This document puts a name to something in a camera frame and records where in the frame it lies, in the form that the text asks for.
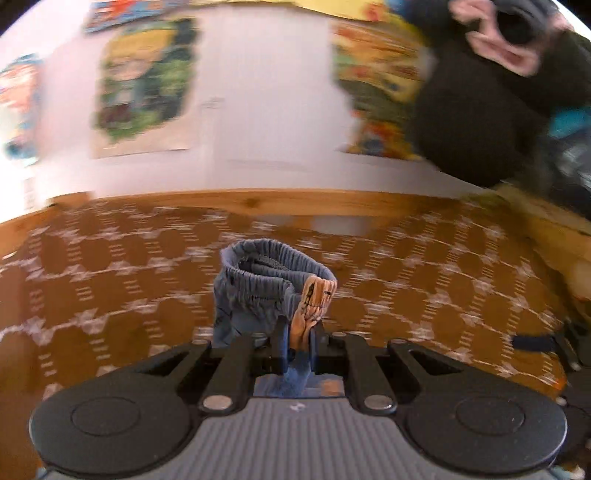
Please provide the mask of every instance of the white wall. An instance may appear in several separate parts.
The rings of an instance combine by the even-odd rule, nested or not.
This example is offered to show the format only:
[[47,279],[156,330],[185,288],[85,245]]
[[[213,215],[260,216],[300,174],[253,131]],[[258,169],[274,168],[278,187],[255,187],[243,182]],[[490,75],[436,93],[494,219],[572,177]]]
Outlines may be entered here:
[[41,200],[81,190],[301,187],[457,196],[474,189],[427,163],[339,151],[352,121],[348,97],[332,80],[333,19],[272,6],[190,11],[203,32],[192,149],[93,160],[98,60],[116,29],[82,33],[89,5],[42,0],[0,37],[0,68],[22,54],[44,57],[35,167]]

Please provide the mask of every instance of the elastic waistband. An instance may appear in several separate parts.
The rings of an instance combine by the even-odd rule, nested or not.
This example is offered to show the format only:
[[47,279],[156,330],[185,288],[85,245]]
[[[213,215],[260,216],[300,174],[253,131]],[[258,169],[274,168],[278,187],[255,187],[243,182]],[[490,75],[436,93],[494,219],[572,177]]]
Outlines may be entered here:
[[240,303],[276,301],[291,320],[310,277],[334,283],[324,265],[277,240],[262,238],[237,242],[220,252],[222,272],[231,296]]

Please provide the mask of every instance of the cartoon poster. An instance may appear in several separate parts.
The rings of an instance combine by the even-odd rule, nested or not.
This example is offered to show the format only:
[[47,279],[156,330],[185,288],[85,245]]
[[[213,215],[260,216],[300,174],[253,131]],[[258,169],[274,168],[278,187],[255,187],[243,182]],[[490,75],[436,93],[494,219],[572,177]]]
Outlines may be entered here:
[[412,28],[378,30],[338,22],[333,43],[336,78],[351,95],[358,118],[347,152],[417,159],[405,131],[422,85],[420,37]]
[[26,55],[0,72],[2,148],[11,160],[28,166],[37,161],[35,127],[39,109],[40,61]]
[[93,156],[190,148],[194,18],[129,27],[105,48]]
[[87,32],[97,32],[114,25],[156,17],[187,5],[190,0],[100,0],[90,7]]

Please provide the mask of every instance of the poster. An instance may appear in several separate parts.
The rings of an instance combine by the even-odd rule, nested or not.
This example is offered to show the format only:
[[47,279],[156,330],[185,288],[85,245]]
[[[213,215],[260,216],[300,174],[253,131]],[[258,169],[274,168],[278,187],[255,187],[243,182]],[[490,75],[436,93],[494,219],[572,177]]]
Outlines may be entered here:
[[20,57],[0,72],[0,141],[4,154],[28,166],[37,161],[40,61]]
[[405,132],[422,85],[421,38],[411,28],[338,22],[333,44],[336,80],[351,95],[358,119],[346,151],[416,160]]
[[191,147],[199,32],[194,18],[153,20],[111,40],[102,59],[94,158]]
[[155,17],[177,7],[203,7],[223,2],[293,5],[333,17],[394,23],[398,22],[401,6],[405,4],[404,0],[100,0],[92,4],[86,31],[96,32]]
[[97,32],[114,25],[156,17],[172,9],[187,5],[190,0],[100,0],[90,7],[86,22],[87,32]]

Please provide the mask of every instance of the circular black pad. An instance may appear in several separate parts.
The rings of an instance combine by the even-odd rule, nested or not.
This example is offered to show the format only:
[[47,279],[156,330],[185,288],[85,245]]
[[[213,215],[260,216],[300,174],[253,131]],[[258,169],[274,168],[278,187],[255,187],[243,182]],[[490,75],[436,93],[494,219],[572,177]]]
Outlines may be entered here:
[[427,456],[477,475],[514,475],[547,466],[566,435],[560,407],[527,389],[507,396],[420,395],[407,426]]
[[140,473],[174,454],[190,428],[183,401],[161,378],[140,374],[63,390],[30,423],[41,458],[76,476]]

